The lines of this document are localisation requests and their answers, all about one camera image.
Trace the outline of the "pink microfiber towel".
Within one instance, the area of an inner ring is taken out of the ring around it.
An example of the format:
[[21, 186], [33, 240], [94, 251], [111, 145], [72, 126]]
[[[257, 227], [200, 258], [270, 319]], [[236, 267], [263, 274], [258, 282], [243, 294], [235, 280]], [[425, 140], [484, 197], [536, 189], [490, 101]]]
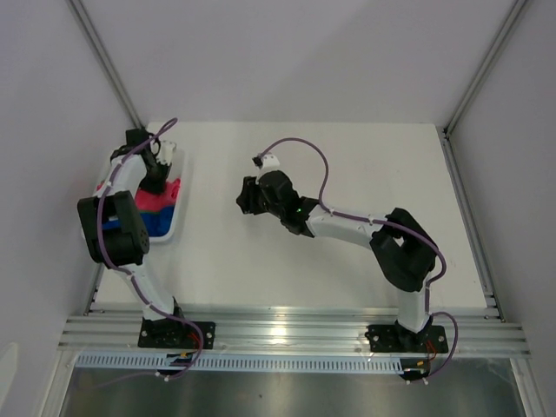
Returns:
[[174, 207], [177, 204], [182, 181], [176, 178], [166, 182], [160, 195], [150, 193], [144, 189], [138, 189], [135, 195], [136, 206], [140, 212], [158, 213], [165, 208]]

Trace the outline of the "blue microfiber towel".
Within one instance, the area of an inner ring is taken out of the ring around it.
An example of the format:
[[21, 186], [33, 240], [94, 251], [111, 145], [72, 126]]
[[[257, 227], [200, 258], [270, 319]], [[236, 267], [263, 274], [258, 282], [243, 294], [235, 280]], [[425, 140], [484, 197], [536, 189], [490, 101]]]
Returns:
[[136, 212], [141, 216], [149, 237], [162, 238], [170, 231], [175, 205], [137, 206]]

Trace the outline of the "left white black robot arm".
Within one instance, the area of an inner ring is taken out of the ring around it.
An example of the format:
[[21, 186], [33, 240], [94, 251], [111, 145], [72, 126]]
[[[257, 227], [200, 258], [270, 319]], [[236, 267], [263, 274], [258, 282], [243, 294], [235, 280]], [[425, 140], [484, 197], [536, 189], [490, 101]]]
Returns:
[[142, 307], [140, 345], [180, 347], [189, 336], [175, 297], [148, 263], [150, 236], [137, 207], [144, 192], [163, 197], [172, 166], [172, 145], [160, 133], [129, 129], [125, 143], [113, 151], [109, 171], [91, 197], [77, 203], [83, 237], [91, 259], [119, 275]]

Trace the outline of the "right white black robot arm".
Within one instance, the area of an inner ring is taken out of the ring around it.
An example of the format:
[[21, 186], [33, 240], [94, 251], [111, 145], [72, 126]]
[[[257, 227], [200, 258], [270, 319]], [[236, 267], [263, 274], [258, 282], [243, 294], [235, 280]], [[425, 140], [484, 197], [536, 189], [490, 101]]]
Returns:
[[426, 280], [440, 253], [420, 224], [402, 208], [383, 219], [326, 210], [301, 196], [280, 170], [246, 176], [236, 203], [245, 215], [270, 214], [294, 235], [329, 238], [370, 250], [386, 280], [398, 290], [394, 328], [398, 343], [416, 350], [427, 342], [433, 324]]

